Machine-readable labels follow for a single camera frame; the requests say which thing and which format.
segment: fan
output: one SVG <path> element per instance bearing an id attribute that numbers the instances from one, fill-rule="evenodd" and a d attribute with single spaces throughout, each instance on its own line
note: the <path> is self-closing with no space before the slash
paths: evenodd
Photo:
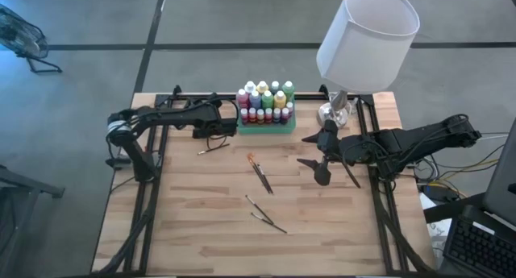
<path id="1" fill-rule="evenodd" d="M 0 4 L 0 44 L 13 51 L 17 57 L 26 59 L 33 73 L 63 72 L 57 65 L 42 60 L 48 55 L 48 45 L 41 29 L 23 20 L 2 4 Z M 36 69 L 32 61 L 46 64 L 53 69 Z"/>

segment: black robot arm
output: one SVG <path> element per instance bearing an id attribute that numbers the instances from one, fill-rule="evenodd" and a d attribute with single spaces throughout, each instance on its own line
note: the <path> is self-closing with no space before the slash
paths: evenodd
<path id="1" fill-rule="evenodd" d="M 112 114 L 108 120 L 106 140 L 122 147 L 133 163 L 135 180 L 148 182 L 157 177 L 156 166 L 151 152 L 145 152 L 136 141 L 145 130 L 154 126 L 175 126 L 181 129 L 192 125 L 192 137 L 209 138 L 213 135 L 233 136 L 236 132 L 235 118 L 221 118 L 218 108 L 225 98 L 212 94 L 205 101 L 197 101 L 182 109 L 151 108 L 143 106 L 138 109 L 122 110 Z"/>
<path id="2" fill-rule="evenodd" d="M 302 141 L 316 143 L 324 154 L 322 162 L 300 160 L 314 170 L 314 178 L 320 185 L 330 183 L 328 162 L 342 162 L 357 187 L 348 165 L 375 164 L 382 180 L 393 180 L 407 164 L 446 147 L 471 147 L 481 137 L 469 123 L 468 116 L 458 114 L 442 122 L 412 130 L 392 129 L 352 135 L 341 140 L 337 138 L 338 128 L 331 120 L 324 128 Z"/>

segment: white lampshade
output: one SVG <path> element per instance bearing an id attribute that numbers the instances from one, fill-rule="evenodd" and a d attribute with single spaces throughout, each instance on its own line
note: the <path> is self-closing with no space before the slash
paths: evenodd
<path id="1" fill-rule="evenodd" d="M 343 0 L 317 52 L 319 72 L 348 92 L 382 91 L 396 78 L 418 29 L 407 0 Z"/>

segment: black keyboard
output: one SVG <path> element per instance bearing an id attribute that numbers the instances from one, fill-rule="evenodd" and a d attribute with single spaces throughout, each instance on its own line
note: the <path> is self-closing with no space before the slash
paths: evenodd
<path id="1" fill-rule="evenodd" d="M 516 278 L 516 234 L 479 212 L 453 219 L 444 256 L 482 276 Z"/>

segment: gray floor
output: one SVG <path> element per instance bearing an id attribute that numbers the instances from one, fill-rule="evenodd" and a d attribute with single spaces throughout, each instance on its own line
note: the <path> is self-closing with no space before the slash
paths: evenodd
<path id="1" fill-rule="evenodd" d="M 51 44 L 144 44 L 156 0 L 1 0 L 38 24 Z M 320 42 L 341 0 L 166 0 L 158 44 Z M 516 41 L 510 0 L 410 0 L 422 20 L 417 42 Z M 144 92 L 234 91 L 248 80 L 323 80 L 314 50 L 153 52 Z M 19 257 L 20 277 L 86 274 L 112 172 L 106 117 L 129 105 L 143 52 L 51 52 L 62 75 L 36 76 L 0 52 L 0 164 L 55 185 L 42 197 Z M 391 90 L 405 128 L 465 113 L 480 131 L 508 131 L 516 115 L 516 48 L 412 49 Z M 440 163 L 478 161 L 503 139 L 436 155 Z M 459 175 L 467 194 L 485 190 L 489 172 Z"/>

